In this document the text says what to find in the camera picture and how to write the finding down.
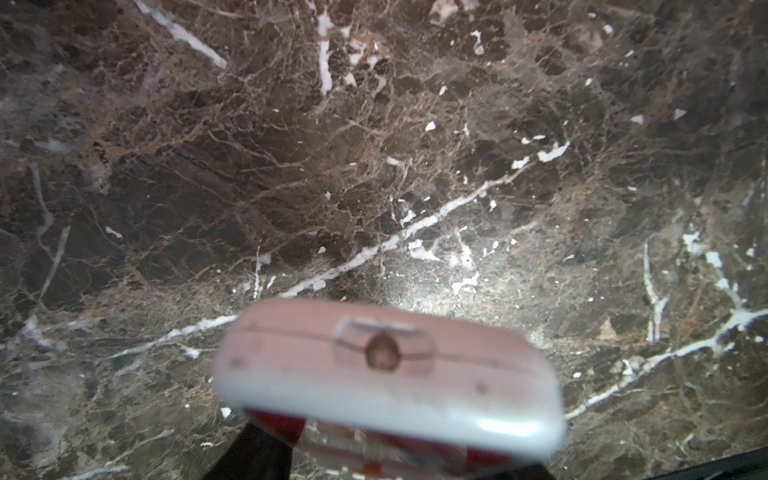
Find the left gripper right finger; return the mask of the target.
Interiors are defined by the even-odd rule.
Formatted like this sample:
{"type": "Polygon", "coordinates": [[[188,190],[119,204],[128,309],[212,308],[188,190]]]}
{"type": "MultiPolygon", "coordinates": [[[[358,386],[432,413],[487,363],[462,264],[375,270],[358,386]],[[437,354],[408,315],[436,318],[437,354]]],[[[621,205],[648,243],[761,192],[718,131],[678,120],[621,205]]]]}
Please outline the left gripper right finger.
{"type": "Polygon", "coordinates": [[[556,480],[541,463],[509,464],[494,467],[479,476],[479,480],[556,480]]]}

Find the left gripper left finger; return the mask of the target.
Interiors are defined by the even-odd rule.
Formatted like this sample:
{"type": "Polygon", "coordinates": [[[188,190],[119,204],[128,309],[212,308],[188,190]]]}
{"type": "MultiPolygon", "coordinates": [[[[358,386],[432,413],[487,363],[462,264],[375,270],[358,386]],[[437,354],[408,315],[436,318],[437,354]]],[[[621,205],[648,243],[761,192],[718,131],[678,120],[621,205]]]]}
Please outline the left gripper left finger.
{"type": "Polygon", "coordinates": [[[247,423],[202,480],[289,480],[293,449],[247,423]]]}

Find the white red remote control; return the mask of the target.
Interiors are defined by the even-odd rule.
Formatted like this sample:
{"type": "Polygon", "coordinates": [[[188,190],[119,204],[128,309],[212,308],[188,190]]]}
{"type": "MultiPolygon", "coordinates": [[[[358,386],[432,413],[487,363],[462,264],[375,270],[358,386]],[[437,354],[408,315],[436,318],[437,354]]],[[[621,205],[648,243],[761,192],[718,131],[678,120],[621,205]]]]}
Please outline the white red remote control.
{"type": "Polygon", "coordinates": [[[557,375],[519,333],[391,308],[258,301],[212,380],[246,424],[356,479],[479,479],[546,465],[567,435],[557,375]]]}

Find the black front mounting rail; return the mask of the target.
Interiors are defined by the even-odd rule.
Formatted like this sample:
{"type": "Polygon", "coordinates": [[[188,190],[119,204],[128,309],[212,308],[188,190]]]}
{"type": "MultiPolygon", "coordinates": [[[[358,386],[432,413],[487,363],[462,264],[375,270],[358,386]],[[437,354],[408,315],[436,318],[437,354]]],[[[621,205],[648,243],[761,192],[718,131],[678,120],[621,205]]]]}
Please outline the black front mounting rail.
{"type": "Polygon", "coordinates": [[[755,480],[767,478],[768,448],[740,453],[648,480],[755,480]]]}

